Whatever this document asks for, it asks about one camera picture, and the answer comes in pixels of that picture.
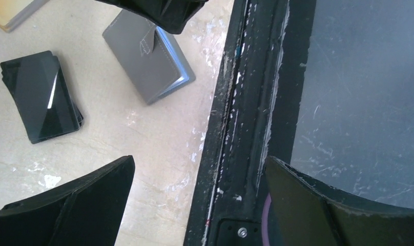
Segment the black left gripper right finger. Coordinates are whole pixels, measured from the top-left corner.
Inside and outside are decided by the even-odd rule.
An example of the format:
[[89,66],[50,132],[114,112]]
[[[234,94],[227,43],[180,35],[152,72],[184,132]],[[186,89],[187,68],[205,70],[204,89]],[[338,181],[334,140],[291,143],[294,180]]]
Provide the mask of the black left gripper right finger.
[[334,188],[276,157],[265,166],[286,245],[414,245],[414,209]]

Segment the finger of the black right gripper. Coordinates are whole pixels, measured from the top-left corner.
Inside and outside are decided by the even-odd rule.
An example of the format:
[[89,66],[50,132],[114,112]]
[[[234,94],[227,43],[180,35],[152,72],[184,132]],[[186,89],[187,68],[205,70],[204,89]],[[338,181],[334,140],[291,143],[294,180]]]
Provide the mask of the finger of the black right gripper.
[[206,0],[99,0],[136,13],[170,34],[181,34]]

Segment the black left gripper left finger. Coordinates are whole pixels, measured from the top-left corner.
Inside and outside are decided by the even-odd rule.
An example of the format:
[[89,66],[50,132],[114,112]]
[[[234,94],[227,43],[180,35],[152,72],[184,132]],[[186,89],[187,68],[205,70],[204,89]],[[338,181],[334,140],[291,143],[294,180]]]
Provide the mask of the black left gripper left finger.
[[114,245],[135,173],[131,155],[0,209],[0,245]]

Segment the grey card holder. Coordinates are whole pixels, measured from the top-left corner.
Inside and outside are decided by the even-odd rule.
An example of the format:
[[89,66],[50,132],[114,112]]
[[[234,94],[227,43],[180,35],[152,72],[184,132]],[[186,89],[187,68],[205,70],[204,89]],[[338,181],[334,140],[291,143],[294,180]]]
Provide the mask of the grey card holder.
[[102,36],[148,105],[196,79],[174,35],[140,15],[121,10]]

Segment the black credit card stack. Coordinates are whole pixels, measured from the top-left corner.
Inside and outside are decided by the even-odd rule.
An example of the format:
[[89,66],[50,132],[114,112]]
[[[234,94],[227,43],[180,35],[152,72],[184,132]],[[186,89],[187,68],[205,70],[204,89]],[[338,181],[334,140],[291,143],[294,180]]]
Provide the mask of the black credit card stack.
[[51,51],[3,61],[0,67],[32,144],[80,129],[84,117]]

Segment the orange credit card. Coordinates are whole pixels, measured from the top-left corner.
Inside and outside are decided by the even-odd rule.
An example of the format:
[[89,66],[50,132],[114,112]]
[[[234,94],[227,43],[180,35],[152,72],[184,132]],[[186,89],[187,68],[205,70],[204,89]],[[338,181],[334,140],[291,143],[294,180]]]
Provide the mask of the orange credit card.
[[13,31],[48,0],[0,0],[0,28]]

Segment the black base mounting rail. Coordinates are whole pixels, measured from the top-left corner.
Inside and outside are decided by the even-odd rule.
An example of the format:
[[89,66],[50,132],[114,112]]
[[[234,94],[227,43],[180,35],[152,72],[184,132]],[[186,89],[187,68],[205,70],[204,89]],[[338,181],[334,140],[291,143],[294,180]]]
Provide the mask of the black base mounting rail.
[[268,143],[296,129],[315,1],[235,1],[184,245],[262,245]]

